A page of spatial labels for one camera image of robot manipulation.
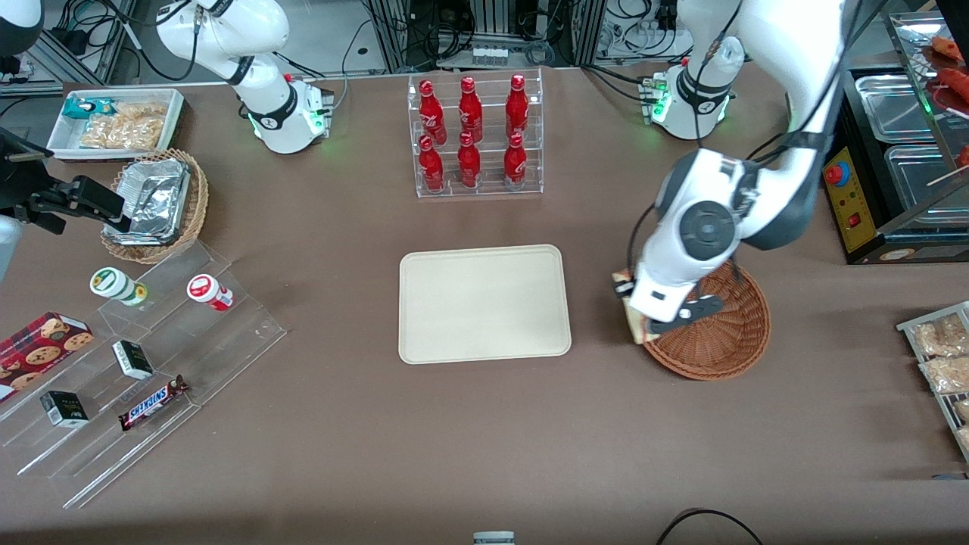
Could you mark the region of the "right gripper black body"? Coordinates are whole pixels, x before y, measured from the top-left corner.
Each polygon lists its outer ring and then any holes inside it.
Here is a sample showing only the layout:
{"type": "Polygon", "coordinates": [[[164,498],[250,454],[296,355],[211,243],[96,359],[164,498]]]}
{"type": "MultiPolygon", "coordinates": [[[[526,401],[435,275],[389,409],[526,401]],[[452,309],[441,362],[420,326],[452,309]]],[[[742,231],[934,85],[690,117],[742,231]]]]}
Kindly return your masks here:
{"type": "Polygon", "coordinates": [[[48,151],[7,129],[1,130],[2,217],[21,224],[48,228],[48,217],[30,204],[33,194],[48,188],[45,159],[48,151]]]}

